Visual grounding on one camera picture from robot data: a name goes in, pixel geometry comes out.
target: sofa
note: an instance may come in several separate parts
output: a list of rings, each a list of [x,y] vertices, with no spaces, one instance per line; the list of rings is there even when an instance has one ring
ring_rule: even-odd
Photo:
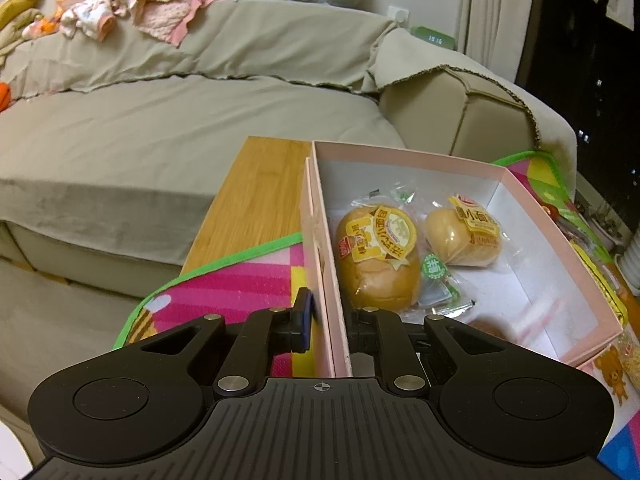
[[[178,49],[119,21],[102,43],[80,32],[25,43],[0,80],[18,99],[0,113],[0,256],[136,298],[178,275],[249,135],[485,162],[542,149],[575,181],[575,136],[552,110],[356,10],[215,2]],[[68,356],[73,338],[61,344]],[[30,373],[34,386],[45,378]],[[18,395],[10,382],[0,401]]]

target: green round label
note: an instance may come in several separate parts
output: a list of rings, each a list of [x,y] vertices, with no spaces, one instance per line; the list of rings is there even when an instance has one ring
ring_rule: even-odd
[[[439,280],[447,273],[447,267],[435,254],[427,254],[422,260],[422,275],[431,280]]]

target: cartoon bear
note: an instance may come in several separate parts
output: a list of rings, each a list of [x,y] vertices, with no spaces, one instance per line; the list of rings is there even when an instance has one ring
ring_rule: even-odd
[[[620,363],[618,349],[612,346],[600,357],[596,357],[594,364],[598,370],[602,371],[604,380],[613,390],[613,394],[618,397],[618,402],[622,406],[622,397],[628,399],[629,396],[625,390],[626,383],[622,380],[624,371]]]

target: beige floor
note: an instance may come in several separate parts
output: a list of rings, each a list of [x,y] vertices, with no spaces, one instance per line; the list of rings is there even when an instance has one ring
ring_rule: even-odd
[[[0,418],[10,418],[3,408],[17,415],[8,423],[18,433],[34,388],[62,368],[111,350],[137,304],[135,298],[62,285],[0,259]],[[37,462],[34,443],[24,444]]]

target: green trim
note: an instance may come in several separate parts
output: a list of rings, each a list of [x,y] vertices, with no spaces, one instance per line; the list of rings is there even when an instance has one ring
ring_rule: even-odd
[[[499,158],[498,160],[495,160],[493,164],[495,164],[496,166],[506,167],[506,166],[510,166],[511,164],[516,164],[517,162],[521,162],[526,158],[531,158],[533,156],[541,156],[542,158],[546,159],[546,161],[549,163],[549,168],[551,168],[551,173],[554,174],[554,177],[558,181],[560,189],[562,189],[562,191],[564,191],[564,194],[567,195],[567,198],[571,200],[571,194],[569,193],[569,190],[566,188],[566,185],[564,184],[564,180],[562,179],[562,173],[560,173],[558,164],[556,163],[556,160],[553,158],[553,155],[551,155],[550,153],[543,152],[542,150],[539,150],[539,151],[530,150],[528,152],[515,153],[514,155],[509,155],[503,158]]]
[[[302,233],[294,233],[289,236],[285,236],[284,238],[278,238],[277,240],[273,240],[271,242],[267,242],[262,245],[258,245],[257,247],[252,247],[251,249],[247,249],[245,251],[240,251],[239,253],[232,254],[230,256],[225,256],[224,258],[220,258],[215,262],[211,262],[205,264],[197,269],[193,269],[186,274],[178,276],[174,278],[166,285],[161,286],[158,290],[149,294],[142,302],[134,309],[134,311],[129,314],[127,318],[127,322],[122,327],[118,338],[116,339],[115,344],[113,345],[113,349],[117,350],[118,348],[122,348],[124,346],[125,341],[127,340],[127,336],[131,330],[131,327],[135,323],[138,318],[138,314],[144,308],[144,306],[151,301],[154,297],[156,297],[161,292],[166,291],[168,288],[171,288],[174,285],[178,285],[179,283],[186,282],[188,280],[192,280],[193,278],[197,278],[202,276],[203,274],[207,274],[208,272],[213,272],[214,270],[222,269],[223,267],[232,266],[235,264],[240,264],[247,260],[253,260],[258,256],[264,256],[265,254],[274,253],[275,251],[279,251],[286,247],[291,247],[292,245],[299,244],[302,242]]]

